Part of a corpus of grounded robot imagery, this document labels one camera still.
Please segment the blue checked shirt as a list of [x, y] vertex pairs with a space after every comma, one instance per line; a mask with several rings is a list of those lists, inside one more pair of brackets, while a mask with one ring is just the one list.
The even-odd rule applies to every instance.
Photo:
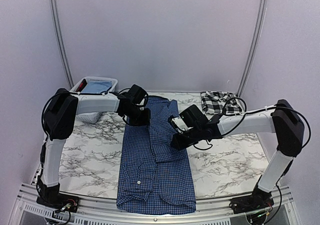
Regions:
[[176, 131], [170, 117], [176, 100], [150, 96], [150, 124], [126, 125], [122, 141], [116, 207], [144, 215], [185, 215], [196, 211], [192, 171], [186, 150], [171, 147]]

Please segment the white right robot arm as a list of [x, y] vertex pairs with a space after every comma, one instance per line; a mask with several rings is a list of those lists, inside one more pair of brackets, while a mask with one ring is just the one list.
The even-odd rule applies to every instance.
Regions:
[[294, 159], [311, 140], [312, 130], [307, 118], [286, 99], [274, 105], [238, 113], [223, 111], [208, 118], [196, 105], [191, 105], [168, 123], [176, 131], [171, 146], [184, 150], [200, 141], [211, 142], [242, 134], [269, 134], [276, 141], [275, 151], [248, 197], [252, 209], [263, 205], [272, 190], [290, 169]]

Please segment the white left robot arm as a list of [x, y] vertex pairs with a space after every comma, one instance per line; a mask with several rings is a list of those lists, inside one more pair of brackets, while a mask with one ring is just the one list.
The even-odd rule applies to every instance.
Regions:
[[82, 93], [58, 89], [41, 112], [45, 140], [40, 154], [41, 173], [36, 183], [39, 196], [53, 208], [63, 204], [63, 196], [59, 193], [60, 162], [77, 116], [111, 112], [129, 126], [146, 126], [151, 116], [146, 107], [148, 100], [148, 93], [136, 84], [121, 92]]

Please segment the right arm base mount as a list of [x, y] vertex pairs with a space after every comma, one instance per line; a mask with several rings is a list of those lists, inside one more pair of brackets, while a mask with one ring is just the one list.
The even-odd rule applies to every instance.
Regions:
[[273, 197], [263, 200], [260, 196], [241, 196], [234, 197], [230, 200], [229, 208], [234, 214], [252, 212], [259, 209], [271, 208], [274, 205]]

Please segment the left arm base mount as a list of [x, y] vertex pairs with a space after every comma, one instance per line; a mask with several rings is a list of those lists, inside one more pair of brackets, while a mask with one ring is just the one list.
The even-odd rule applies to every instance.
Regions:
[[80, 201], [79, 197], [67, 195], [63, 193], [59, 193], [57, 198], [53, 199], [53, 202], [45, 201], [40, 196], [38, 196], [36, 199], [37, 204], [40, 204], [49, 208], [53, 208], [56, 210], [61, 209], [63, 206], [67, 204], [71, 204], [71, 207], [68, 210], [72, 213], [76, 213], [78, 211], [79, 201]]

